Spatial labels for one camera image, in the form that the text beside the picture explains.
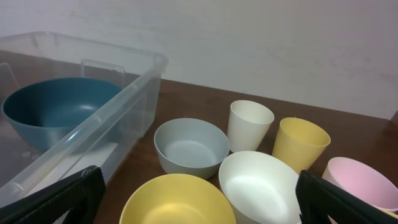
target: yellow bowl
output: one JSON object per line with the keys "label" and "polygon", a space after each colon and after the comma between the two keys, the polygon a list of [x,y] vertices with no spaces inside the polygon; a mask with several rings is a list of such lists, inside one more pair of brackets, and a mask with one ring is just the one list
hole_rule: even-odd
{"label": "yellow bowl", "polygon": [[168,174],[139,187],[123,208],[120,224],[236,224],[231,205],[209,182]]}

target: pink bowl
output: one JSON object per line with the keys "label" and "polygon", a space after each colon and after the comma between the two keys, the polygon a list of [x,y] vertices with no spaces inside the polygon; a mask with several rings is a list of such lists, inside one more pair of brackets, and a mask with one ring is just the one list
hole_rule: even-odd
{"label": "pink bowl", "polygon": [[370,205],[390,212],[398,211],[397,187],[366,164],[335,157],[329,160],[322,178]]}

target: tableware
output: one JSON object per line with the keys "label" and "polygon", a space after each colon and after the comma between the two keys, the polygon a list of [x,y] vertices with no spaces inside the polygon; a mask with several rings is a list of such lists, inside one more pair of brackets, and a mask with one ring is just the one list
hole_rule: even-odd
{"label": "tableware", "polygon": [[211,177],[229,153],[228,138],[216,126],[199,119],[180,118],[162,124],[154,142],[168,174]]}
{"label": "tableware", "polygon": [[139,187],[123,208],[120,224],[235,224],[231,205],[209,182],[167,174]]}
{"label": "tableware", "polygon": [[280,121],[272,156],[296,173],[308,169],[330,144],[329,134],[316,124],[300,118]]}
{"label": "tableware", "polygon": [[282,161],[255,152],[235,152],[221,164],[220,186],[238,224],[296,224],[299,175]]}
{"label": "tableware", "polygon": [[259,103],[231,103],[227,133],[231,152],[257,150],[273,121],[272,111]]}
{"label": "tableware", "polygon": [[15,91],[1,111],[21,138],[44,153],[121,91],[93,78],[58,78]]}
{"label": "tableware", "polygon": [[322,178],[374,207],[398,211],[398,189],[366,164],[345,157],[329,160]]}

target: gray bowl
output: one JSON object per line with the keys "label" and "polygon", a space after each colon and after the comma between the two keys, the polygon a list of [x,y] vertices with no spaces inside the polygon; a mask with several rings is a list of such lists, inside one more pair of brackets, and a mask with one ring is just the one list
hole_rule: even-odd
{"label": "gray bowl", "polygon": [[120,91],[94,78],[58,78],[17,90],[1,110],[26,143],[45,153]]}
{"label": "gray bowl", "polygon": [[154,142],[160,164],[168,174],[211,177],[229,153],[228,138],[216,126],[192,118],[162,124]]}

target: table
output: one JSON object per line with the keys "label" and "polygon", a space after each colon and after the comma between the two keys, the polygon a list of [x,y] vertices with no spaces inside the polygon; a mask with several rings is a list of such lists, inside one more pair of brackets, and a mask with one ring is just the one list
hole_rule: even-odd
{"label": "table", "polygon": [[[251,100],[271,109],[275,120],[258,151],[270,154],[282,118],[295,116],[321,126],[331,144],[311,166],[321,176],[332,157],[356,159],[375,168],[398,186],[398,126],[386,119],[273,100],[232,91],[162,80],[155,121],[145,136],[132,148],[108,182],[95,223],[119,223],[124,204],[142,184],[165,172],[154,146],[154,133],[166,121],[197,118],[210,122],[225,133],[229,106],[235,100]],[[208,179],[219,187],[218,175]]]}

